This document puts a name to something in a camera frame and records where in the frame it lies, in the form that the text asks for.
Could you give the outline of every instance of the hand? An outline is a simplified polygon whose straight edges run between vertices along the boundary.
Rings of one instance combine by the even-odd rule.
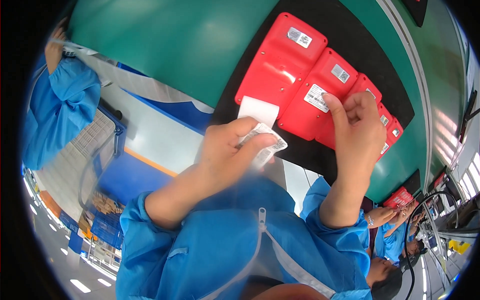
[[[63,22],[66,20],[64,18],[63,20],[58,23],[57,27],[53,30],[53,33],[51,34],[50,38],[56,38],[59,40],[64,41],[65,40],[65,33],[63,32],[63,28],[61,25]],[[48,68],[48,73],[51,75],[55,69],[57,68],[60,60],[61,60],[61,55],[63,52],[63,45],[48,41],[47,45],[45,46],[45,60],[47,62],[47,68]]]
[[[390,207],[377,207],[365,214],[365,220],[369,223],[368,228],[377,228],[390,221],[395,215],[395,211]]]
[[[240,150],[235,148],[239,138],[257,124],[254,118],[245,117],[207,128],[198,170],[208,196],[238,181],[258,152],[277,142],[276,137],[264,133],[251,138]]]
[[[343,105],[332,94],[325,94],[323,99],[335,125],[337,179],[348,180],[349,185],[366,192],[386,141],[375,99],[370,92],[353,94]]]

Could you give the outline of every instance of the sleeve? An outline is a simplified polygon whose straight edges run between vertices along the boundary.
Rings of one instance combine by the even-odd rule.
[[[116,283],[118,299],[155,298],[168,252],[178,234],[152,222],[145,210],[145,198],[149,194],[145,192],[131,200],[120,216],[124,240]]]
[[[309,211],[305,220],[307,227],[335,250],[357,262],[360,270],[366,277],[370,269],[370,257],[365,252],[360,241],[360,236],[368,230],[363,210],[359,211],[359,217],[353,226],[340,229],[328,228],[321,223],[318,213],[319,207],[325,200],[329,190],[330,186],[323,177],[317,179],[308,190],[305,196],[305,201],[308,201],[306,203],[307,206],[305,206],[304,201],[302,210],[302,213]]]

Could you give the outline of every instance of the blue smock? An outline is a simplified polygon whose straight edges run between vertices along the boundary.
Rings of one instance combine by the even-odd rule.
[[[329,189],[319,178],[305,200],[320,205]],[[358,239],[367,227],[363,217],[352,227],[330,229],[313,209],[304,221],[283,188],[246,176],[202,200],[178,230],[166,230],[147,215],[148,194],[131,200],[120,217],[118,299],[237,299],[265,235],[284,283],[308,284],[334,300],[372,298],[365,280],[370,260]]]
[[[49,75],[42,55],[31,84],[22,159],[27,168],[39,170],[93,121],[100,81],[77,58],[63,58]]]

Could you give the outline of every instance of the black hair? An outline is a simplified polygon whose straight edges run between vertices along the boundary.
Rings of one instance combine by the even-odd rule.
[[[372,286],[373,300],[392,300],[402,287],[402,270],[400,268],[388,274],[385,280],[377,281]]]

